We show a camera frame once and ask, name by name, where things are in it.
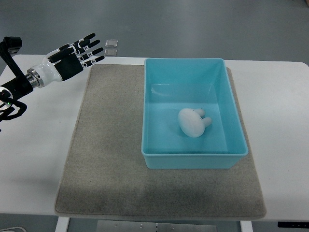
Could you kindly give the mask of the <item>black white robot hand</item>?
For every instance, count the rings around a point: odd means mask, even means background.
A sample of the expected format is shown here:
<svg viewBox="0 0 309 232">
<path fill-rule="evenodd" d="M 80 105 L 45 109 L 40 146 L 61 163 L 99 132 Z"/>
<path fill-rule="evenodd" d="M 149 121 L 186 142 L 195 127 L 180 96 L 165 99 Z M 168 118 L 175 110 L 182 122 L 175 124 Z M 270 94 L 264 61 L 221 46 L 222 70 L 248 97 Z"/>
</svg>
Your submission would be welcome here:
<svg viewBox="0 0 309 232">
<path fill-rule="evenodd" d="M 95 35 L 95 33 L 91 33 L 84 38 L 71 43 L 70 46 L 76 48 L 77 54 L 82 54 L 100 43 L 100 40 L 95 40 L 93 42 L 90 41 Z M 76 56 L 73 47 L 68 47 L 63 50 L 56 49 L 48 53 L 42 59 L 40 64 L 29 68 L 27 70 L 26 78 L 32 87 L 45 87 L 51 82 L 66 81 L 82 72 L 85 68 L 104 60 L 105 56 L 89 59 L 102 51 L 103 48 L 100 47 L 92 52 Z"/>
</svg>

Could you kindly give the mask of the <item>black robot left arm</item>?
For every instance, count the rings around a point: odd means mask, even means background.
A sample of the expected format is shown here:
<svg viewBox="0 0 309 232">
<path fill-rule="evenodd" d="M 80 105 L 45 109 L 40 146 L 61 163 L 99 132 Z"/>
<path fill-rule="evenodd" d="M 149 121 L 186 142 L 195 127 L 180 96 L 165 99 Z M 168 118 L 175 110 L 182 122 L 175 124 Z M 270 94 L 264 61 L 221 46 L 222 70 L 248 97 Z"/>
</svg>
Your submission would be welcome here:
<svg viewBox="0 0 309 232">
<path fill-rule="evenodd" d="M 20 37 L 4 37 L 0 43 L 0 57 L 15 75 L 14 79 L 0 86 L 0 119 L 9 121 L 22 116 L 27 105 L 20 99 L 30 94 L 35 88 L 42 88 L 51 82 L 63 82 L 84 69 L 103 60 L 104 56 L 96 57 L 103 51 L 99 47 L 93 51 L 91 48 L 100 43 L 93 41 L 95 34 L 85 36 L 73 43 L 48 53 L 38 65 L 23 73 L 12 56 L 22 47 Z"/>
</svg>

